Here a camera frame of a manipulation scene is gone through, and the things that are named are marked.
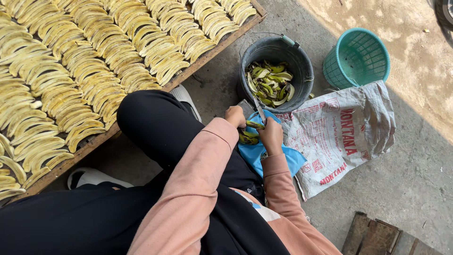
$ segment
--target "pink sweatshirt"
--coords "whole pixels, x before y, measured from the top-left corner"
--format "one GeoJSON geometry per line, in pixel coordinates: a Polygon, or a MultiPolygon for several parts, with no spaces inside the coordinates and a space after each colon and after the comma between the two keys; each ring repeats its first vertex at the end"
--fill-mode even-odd
{"type": "MultiPolygon", "coordinates": [[[[190,143],[162,196],[143,219],[128,254],[199,254],[209,227],[217,187],[238,133],[222,118],[213,119],[190,143]]],[[[260,212],[290,254],[340,255],[305,218],[284,154],[261,161],[269,208],[260,212]]],[[[260,203],[247,192],[244,199],[260,203]]]]}

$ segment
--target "knife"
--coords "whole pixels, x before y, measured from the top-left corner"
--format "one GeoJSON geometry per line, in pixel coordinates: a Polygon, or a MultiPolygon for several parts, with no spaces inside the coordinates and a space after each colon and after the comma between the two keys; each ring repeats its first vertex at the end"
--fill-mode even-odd
{"type": "Polygon", "coordinates": [[[261,108],[260,103],[256,99],[256,97],[253,97],[253,101],[255,102],[256,109],[258,110],[258,113],[260,114],[261,120],[263,121],[264,126],[267,124],[266,116],[264,115],[263,108],[261,108]]]}

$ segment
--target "blue plastic bag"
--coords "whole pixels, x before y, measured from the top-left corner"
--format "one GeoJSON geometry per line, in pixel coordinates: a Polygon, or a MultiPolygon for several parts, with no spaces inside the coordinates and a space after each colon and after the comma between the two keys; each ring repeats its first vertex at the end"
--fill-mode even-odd
{"type": "MultiPolygon", "coordinates": [[[[264,115],[266,117],[272,117],[276,122],[281,123],[281,121],[275,115],[273,115],[271,112],[269,112],[268,110],[263,110],[263,111],[264,111],[264,115]]],[[[252,118],[252,116],[255,115],[256,113],[250,115],[248,120],[263,124],[263,121],[261,120],[259,115],[252,118]]],[[[256,131],[256,129],[251,128],[251,127],[247,127],[246,131],[252,132],[252,133],[258,133],[256,131]]],[[[282,144],[282,149],[283,149],[283,153],[286,156],[286,161],[288,162],[289,171],[291,172],[291,176],[293,177],[307,160],[300,152],[298,152],[292,148],[286,147],[284,144],[282,144]]],[[[241,152],[241,156],[249,164],[251,164],[253,166],[254,170],[259,175],[261,175],[261,177],[263,177],[263,167],[261,166],[261,156],[266,152],[266,149],[264,148],[263,143],[261,141],[257,145],[244,145],[244,144],[239,143],[239,151],[241,152]]]]}

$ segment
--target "teal plastic basket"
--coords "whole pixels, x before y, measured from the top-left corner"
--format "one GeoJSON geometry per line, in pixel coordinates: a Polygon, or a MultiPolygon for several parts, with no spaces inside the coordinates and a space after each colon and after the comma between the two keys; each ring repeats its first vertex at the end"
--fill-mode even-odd
{"type": "Polygon", "coordinates": [[[386,81],[390,74],[389,53],[371,31],[349,29],[325,58],[323,72],[326,80],[340,89],[386,81]]]}

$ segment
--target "woman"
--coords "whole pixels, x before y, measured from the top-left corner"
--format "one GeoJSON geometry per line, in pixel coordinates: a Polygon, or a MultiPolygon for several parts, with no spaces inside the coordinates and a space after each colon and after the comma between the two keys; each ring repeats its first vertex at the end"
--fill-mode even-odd
{"type": "Polygon", "coordinates": [[[163,171],[145,186],[104,181],[2,208],[2,254],[340,254],[306,220],[272,118],[258,130],[264,180],[234,149],[238,106],[204,127],[171,94],[138,91],[117,119],[163,171]]]}

